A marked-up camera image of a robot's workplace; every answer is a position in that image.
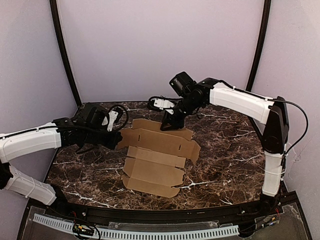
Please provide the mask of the brown cardboard box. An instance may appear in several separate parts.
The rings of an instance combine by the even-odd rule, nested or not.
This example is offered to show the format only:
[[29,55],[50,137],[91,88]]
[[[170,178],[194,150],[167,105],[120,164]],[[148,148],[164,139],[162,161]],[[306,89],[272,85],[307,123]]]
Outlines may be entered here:
[[129,190],[173,198],[180,192],[186,160],[195,164],[201,147],[187,128],[162,131],[160,127],[160,122],[139,118],[120,131],[117,147],[128,148],[122,182]]

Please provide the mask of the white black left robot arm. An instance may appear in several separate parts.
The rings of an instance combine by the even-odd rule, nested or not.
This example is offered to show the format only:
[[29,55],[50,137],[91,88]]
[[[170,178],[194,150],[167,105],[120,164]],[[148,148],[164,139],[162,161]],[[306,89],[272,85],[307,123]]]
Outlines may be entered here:
[[127,109],[115,104],[106,109],[87,103],[73,117],[54,119],[44,125],[0,136],[0,188],[52,206],[67,202],[58,186],[26,175],[10,164],[18,157],[47,149],[86,144],[114,150],[123,139],[121,129],[129,120]]

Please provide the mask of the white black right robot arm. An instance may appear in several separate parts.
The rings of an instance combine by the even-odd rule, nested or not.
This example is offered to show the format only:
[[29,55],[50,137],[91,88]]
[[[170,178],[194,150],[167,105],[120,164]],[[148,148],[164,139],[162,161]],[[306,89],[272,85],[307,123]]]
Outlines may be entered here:
[[196,82],[186,72],[177,74],[169,84],[179,98],[156,97],[152,103],[153,107],[165,111],[160,129],[182,129],[186,117],[208,105],[247,116],[265,156],[262,194],[275,197],[280,189],[287,154],[289,118],[285,100],[261,96],[211,77]]

